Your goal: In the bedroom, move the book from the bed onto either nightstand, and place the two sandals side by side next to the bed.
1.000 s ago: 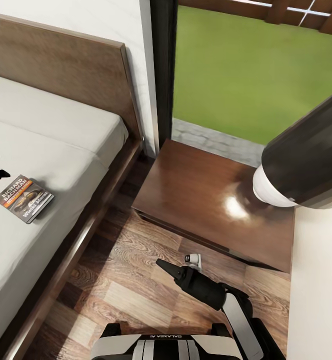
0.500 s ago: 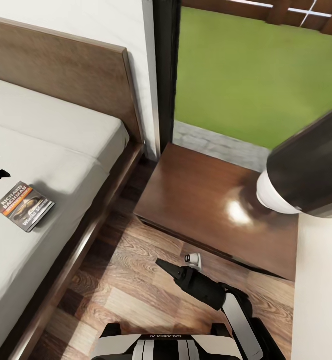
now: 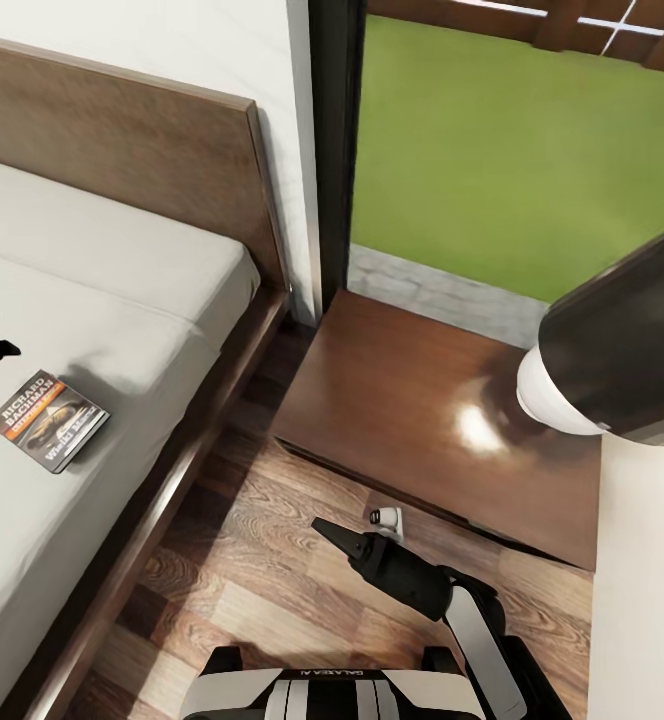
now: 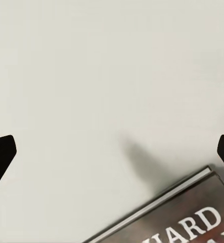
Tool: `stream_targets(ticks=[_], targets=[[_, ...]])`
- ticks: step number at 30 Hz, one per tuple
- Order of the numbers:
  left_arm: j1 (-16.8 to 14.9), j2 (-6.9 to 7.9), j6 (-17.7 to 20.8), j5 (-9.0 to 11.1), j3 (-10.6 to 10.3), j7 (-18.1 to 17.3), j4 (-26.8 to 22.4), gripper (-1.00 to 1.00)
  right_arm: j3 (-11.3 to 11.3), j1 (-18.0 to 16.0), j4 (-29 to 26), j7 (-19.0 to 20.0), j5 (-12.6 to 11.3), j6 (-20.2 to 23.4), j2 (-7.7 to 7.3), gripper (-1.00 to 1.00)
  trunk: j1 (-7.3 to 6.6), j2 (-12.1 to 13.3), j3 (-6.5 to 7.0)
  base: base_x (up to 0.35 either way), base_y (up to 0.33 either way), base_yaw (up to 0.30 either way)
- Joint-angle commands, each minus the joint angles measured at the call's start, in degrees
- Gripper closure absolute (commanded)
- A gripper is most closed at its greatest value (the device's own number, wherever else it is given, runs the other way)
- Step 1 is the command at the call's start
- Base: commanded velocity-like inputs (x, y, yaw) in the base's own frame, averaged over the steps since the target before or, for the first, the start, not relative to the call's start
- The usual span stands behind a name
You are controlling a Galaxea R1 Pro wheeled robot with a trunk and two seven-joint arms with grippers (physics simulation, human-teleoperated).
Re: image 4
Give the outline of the hardback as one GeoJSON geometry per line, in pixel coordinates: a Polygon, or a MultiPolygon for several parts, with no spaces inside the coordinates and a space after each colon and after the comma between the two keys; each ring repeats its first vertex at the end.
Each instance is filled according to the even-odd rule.
{"type": "Polygon", "coordinates": [[[205,165],[82,243],[224,243],[224,181],[205,165]]]}

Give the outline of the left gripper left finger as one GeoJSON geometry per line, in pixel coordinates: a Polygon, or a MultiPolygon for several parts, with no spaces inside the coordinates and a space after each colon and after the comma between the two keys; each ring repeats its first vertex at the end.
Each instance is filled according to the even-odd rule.
{"type": "Polygon", "coordinates": [[[17,154],[16,144],[12,135],[0,137],[0,180],[17,154]]]}

